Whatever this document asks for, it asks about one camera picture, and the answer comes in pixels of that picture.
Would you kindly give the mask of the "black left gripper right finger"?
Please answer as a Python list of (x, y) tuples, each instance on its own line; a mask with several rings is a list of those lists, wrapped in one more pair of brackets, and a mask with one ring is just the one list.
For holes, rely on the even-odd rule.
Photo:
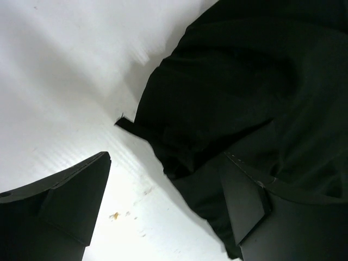
[(347, 200), (292, 187), (223, 157), (221, 182), (244, 260), (347, 260)]

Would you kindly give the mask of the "black trousers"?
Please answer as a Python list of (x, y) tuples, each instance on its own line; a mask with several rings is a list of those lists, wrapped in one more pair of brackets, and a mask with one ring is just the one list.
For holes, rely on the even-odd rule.
[(235, 162), (347, 198), (347, 1), (218, 1), (150, 75), (133, 121), (230, 259), (220, 173)]

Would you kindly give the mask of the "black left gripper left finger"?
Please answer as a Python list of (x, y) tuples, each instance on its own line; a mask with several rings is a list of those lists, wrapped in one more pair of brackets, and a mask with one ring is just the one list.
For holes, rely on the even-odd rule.
[(82, 260), (91, 243), (111, 159), (100, 152), (1, 193), (1, 260)]

